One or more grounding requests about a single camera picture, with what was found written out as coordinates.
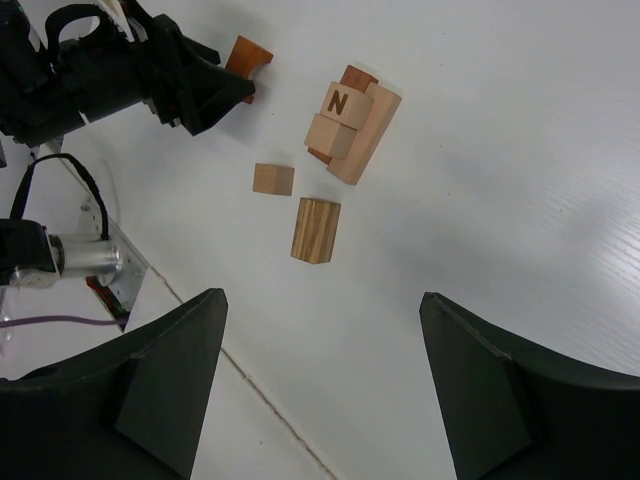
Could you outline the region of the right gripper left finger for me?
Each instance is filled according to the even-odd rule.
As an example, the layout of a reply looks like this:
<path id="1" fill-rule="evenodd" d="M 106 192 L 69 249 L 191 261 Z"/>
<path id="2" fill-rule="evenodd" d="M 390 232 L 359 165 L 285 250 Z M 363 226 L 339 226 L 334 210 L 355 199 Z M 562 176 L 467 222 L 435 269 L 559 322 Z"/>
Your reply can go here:
<path id="1" fill-rule="evenodd" d="M 1 382 L 4 479 L 188 479 L 228 303 L 208 289 L 129 333 Z"/>

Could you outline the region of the red-brown arch block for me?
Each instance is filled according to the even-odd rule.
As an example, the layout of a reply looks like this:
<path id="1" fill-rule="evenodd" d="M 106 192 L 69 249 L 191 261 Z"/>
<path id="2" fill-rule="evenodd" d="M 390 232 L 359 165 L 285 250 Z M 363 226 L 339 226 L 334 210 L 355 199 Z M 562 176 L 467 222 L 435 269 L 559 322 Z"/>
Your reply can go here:
<path id="1" fill-rule="evenodd" d="M 239 35 L 235 41 L 225 69 L 245 79 L 252 72 L 272 62 L 274 55 L 264 47 Z"/>

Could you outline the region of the light wood cube block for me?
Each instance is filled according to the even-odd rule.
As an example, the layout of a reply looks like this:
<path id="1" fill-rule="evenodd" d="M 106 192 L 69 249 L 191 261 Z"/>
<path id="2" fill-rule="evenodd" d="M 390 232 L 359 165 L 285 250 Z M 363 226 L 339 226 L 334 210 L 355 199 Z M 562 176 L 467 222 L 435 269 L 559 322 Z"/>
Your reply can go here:
<path id="1" fill-rule="evenodd" d="M 344 159 L 351 148 L 357 131 L 338 121 L 315 114 L 304 145 L 331 158 Z"/>

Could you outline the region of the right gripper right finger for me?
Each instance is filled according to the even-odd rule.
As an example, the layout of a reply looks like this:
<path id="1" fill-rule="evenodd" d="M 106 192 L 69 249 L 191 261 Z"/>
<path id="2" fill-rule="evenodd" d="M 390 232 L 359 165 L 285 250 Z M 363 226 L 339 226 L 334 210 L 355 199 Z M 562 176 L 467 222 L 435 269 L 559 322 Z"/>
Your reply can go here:
<path id="1" fill-rule="evenodd" d="M 439 293 L 425 293 L 419 313 L 457 478 L 638 478 L 638 377 L 555 352 Z"/>

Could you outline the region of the red-brown long block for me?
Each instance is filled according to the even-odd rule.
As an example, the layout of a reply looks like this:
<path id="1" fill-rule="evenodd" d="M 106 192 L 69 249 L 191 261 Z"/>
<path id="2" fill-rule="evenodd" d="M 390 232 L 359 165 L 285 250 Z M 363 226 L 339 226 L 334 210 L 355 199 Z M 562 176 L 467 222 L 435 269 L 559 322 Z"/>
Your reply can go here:
<path id="1" fill-rule="evenodd" d="M 378 84 L 379 80 L 368 72 L 349 64 L 342 75 L 340 83 L 361 92 L 365 92 L 370 83 Z M 323 162 L 325 165 L 329 165 L 332 160 L 330 156 L 325 155 L 310 147 L 307 148 L 307 152 Z"/>

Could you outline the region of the light wood long block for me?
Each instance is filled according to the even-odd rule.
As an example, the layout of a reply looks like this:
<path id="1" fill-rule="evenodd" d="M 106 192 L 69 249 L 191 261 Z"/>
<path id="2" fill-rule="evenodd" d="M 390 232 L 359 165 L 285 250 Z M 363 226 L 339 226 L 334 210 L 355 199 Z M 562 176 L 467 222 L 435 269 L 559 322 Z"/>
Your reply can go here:
<path id="1" fill-rule="evenodd" d="M 356 185 L 364 173 L 402 98 L 391 90 L 370 83 L 365 92 L 373 104 L 345 159 L 332 159 L 327 171 L 348 185 Z"/>

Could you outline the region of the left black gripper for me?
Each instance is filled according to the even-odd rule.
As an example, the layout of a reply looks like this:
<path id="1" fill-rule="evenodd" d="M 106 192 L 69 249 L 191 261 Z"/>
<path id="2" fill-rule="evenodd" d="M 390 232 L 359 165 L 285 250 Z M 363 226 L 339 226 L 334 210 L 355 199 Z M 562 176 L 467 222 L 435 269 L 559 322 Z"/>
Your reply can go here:
<path id="1" fill-rule="evenodd" d="M 39 38 L 18 1 L 1 4 L 1 132 L 40 145 L 138 103 L 193 136 L 256 91 L 221 66 L 217 50 L 181 34 L 166 15 L 121 4 L 124 32 L 102 7 L 70 4 Z"/>

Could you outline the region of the wood cube letter N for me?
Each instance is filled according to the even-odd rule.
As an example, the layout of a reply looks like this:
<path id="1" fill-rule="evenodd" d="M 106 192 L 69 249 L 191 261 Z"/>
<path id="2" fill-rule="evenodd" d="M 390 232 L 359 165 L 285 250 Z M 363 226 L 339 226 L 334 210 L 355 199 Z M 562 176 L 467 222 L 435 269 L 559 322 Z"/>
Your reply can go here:
<path id="1" fill-rule="evenodd" d="M 361 130 L 372 105 L 373 99 L 365 93 L 337 82 L 331 82 L 320 114 L 351 129 Z"/>

